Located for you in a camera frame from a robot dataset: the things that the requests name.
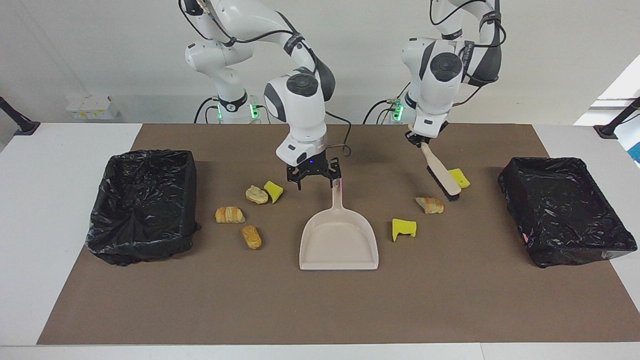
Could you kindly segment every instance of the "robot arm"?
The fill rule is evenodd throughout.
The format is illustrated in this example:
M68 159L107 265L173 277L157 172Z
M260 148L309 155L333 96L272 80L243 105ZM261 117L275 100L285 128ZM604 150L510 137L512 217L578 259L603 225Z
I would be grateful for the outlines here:
M324 102L333 95L335 78L304 37L284 15L258 0L185 2L191 4L185 6L183 11L195 16L202 35L216 44L214 51L208 51L205 44L190 45L187 49L188 62L197 71L218 80L221 84L218 85L219 91L225 90L229 99L241 100L246 97L246 92L234 70L226 66L250 58L253 54L252 42L279 44L296 62L296 70L270 81L264 91L267 110L290 127L287 138L276 154L288 164L289 180L297 182L298 186L306 175L321 174L330 179L338 178L339 167L327 161L324 153ZM205 59L216 60L204 65ZM221 101L225 100L225 96L219 94Z
M480 21L480 41L464 41L462 15L475 15ZM403 61L412 74L405 111L413 117L413 134L425 142L436 138L446 126L446 118L460 84L482 87L498 79L501 50L500 0L431 0L431 23L442 39L412 38L403 49Z

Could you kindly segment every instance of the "white table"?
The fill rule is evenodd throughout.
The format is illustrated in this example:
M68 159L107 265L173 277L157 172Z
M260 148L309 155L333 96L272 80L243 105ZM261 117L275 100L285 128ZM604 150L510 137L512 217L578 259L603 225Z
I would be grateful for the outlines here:
M640 343L36 346L84 245L104 165L131 148L140 127L42 124L0 152L0 359L640 359ZM587 163L640 239L640 169L620 144L590 127L535 129L552 157ZM640 309L640 252L611 262Z

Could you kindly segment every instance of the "black trash bag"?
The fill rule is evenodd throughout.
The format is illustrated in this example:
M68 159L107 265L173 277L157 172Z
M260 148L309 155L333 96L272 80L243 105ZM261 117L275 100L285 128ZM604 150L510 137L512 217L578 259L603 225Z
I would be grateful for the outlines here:
M196 168L190 151L111 157L91 212L86 246L109 264L168 258L191 248Z
M637 250L580 159L513 158L498 183L529 256L541 268Z

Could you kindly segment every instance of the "white dustpan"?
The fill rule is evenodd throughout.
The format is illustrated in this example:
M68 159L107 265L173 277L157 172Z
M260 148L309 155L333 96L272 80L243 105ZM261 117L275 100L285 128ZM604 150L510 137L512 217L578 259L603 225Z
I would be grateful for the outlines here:
M333 181L333 206L315 214L300 243L302 270L375 270L378 246L371 224L342 207L342 179Z

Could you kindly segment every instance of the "yellow foam piece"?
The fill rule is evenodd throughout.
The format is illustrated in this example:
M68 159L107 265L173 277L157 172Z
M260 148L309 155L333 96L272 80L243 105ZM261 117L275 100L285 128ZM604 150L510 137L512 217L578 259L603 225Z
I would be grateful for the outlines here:
M466 189L469 187L469 185L471 185L465 175L462 174L462 170L455 168L453 170L449 170L449 173L451 174L451 177L453 177L453 179L458 183L460 188Z
M267 183L264 185L264 189L269 193L269 196L271 197L271 203L272 204L274 202L278 201L278 198L284 192L283 188L281 188L278 185L272 183L271 181L267 181Z
M391 221L391 233L394 237L394 243L396 242L398 234L411 235L414 238L417 229L418 223L415 221L400 220L397 218Z

